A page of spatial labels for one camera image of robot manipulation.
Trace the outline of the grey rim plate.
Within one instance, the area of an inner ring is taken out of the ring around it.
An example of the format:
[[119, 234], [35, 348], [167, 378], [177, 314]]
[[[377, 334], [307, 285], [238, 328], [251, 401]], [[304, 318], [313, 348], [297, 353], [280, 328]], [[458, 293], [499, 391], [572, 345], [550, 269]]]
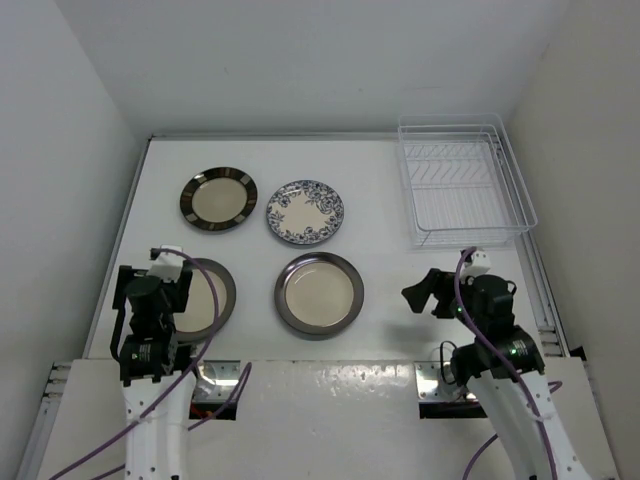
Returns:
[[236, 304], [236, 284], [231, 273], [220, 263], [206, 258], [196, 261], [206, 270], [213, 282], [218, 299], [218, 316], [214, 317], [213, 294], [202, 272], [192, 264], [188, 301], [183, 313], [175, 313], [178, 342], [198, 344], [217, 333], [231, 318]]
[[281, 320], [301, 335], [326, 338], [348, 328], [364, 305], [359, 271], [330, 252], [311, 252], [290, 261], [273, 292]]

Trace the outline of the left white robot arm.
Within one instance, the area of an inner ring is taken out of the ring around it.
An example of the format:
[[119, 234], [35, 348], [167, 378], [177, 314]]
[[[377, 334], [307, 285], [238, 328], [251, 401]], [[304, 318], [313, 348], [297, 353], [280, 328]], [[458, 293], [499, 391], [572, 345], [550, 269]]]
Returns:
[[178, 263], [121, 266], [110, 352], [125, 401], [127, 479], [186, 479], [186, 437], [197, 374], [174, 315], [186, 309], [192, 272]]

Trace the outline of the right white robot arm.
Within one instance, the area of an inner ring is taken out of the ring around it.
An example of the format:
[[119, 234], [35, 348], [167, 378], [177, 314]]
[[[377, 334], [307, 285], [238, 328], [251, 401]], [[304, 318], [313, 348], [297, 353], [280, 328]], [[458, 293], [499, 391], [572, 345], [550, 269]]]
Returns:
[[514, 282], [484, 273], [431, 269], [401, 294], [412, 312], [435, 299], [433, 315], [457, 319], [474, 335], [437, 367], [444, 397], [466, 406], [474, 396], [518, 479], [587, 479], [552, 398], [542, 355], [515, 320]]

